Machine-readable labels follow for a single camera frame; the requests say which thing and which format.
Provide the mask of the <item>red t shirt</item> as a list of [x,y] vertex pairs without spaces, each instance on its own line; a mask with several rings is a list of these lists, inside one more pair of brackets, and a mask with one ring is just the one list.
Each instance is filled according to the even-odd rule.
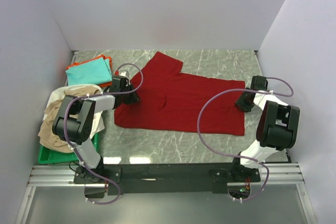
[[140,102],[120,105],[115,125],[129,129],[245,134],[244,113],[235,107],[243,81],[182,73],[183,63],[157,52],[131,80]]

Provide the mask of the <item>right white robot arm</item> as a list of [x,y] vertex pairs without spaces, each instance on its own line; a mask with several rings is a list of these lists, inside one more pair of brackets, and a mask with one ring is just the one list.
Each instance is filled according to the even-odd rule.
[[235,107],[245,113],[254,106],[262,110],[256,130],[256,140],[248,149],[239,153],[234,162],[241,169],[257,169],[259,163],[270,155],[292,148],[296,142],[300,109],[288,105],[268,90],[268,78],[253,76],[248,90],[244,91],[235,102]]

